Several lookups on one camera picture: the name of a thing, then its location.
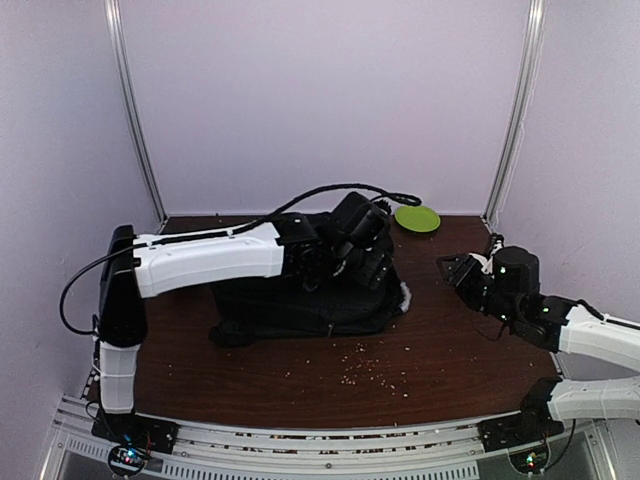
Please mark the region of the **black backpack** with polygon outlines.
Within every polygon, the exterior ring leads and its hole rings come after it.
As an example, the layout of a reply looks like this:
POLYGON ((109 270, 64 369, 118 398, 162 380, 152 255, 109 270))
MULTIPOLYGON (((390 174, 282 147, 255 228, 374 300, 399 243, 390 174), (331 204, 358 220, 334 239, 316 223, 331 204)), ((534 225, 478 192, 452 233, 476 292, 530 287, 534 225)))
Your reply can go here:
POLYGON ((258 340, 378 334, 406 313, 411 291, 392 264, 374 290, 344 276, 355 249, 393 248, 382 203, 318 214, 281 214, 273 224, 284 246, 284 272, 211 286, 219 322, 209 339, 221 348, 258 340))

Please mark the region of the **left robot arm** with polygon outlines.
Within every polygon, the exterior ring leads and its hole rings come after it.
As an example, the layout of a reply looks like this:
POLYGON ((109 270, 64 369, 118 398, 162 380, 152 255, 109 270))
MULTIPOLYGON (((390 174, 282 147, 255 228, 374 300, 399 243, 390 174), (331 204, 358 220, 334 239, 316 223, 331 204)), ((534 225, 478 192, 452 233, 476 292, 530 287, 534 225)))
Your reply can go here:
POLYGON ((306 290, 346 277, 376 288, 392 268, 384 200, 351 191, 331 212, 283 211, 244 225, 175 235, 115 229, 100 279, 97 345, 106 429, 123 444, 144 424, 134 415, 137 354, 148 326, 148 298, 237 279, 284 278, 306 290))

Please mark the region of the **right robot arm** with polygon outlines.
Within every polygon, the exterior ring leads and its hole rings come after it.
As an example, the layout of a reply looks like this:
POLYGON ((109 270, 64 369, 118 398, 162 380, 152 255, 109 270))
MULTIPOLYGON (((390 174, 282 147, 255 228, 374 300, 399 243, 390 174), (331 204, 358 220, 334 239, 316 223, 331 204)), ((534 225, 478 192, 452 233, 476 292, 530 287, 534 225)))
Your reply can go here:
MULTIPOLYGON (((639 369, 639 325, 597 310, 583 299, 540 291, 540 263, 500 236, 482 254, 437 259, 443 281, 471 310, 501 322, 504 330, 551 353, 578 354, 639 369)), ((559 377, 536 382, 521 402, 512 430, 535 440, 551 423, 578 419, 639 417, 639 378, 577 381, 559 377)))

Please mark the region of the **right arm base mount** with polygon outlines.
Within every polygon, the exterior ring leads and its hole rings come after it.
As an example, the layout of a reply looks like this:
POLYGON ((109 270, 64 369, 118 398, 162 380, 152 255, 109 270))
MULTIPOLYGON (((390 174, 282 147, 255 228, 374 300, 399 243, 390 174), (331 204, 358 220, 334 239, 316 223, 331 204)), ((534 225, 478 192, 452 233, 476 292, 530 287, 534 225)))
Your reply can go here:
POLYGON ((525 413, 484 420, 477 428, 486 453, 506 452, 511 467, 529 477, 549 469, 550 439, 565 431, 562 422, 540 420, 535 414, 525 413))

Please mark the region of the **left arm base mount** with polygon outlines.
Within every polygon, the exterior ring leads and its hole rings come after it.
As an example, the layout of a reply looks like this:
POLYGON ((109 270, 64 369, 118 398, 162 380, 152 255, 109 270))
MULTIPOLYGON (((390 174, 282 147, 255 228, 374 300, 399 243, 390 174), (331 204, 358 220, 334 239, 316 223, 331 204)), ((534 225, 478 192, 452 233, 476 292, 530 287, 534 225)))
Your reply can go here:
POLYGON ((107 453, 107 466, 119 477, 140 474, 153 459, 153 453, 171 454, 177 440, 179 426, 175 422, 139 417, 128 430, 109 427, 103 422, 93 423, 94 437, 113 443, 107 453))

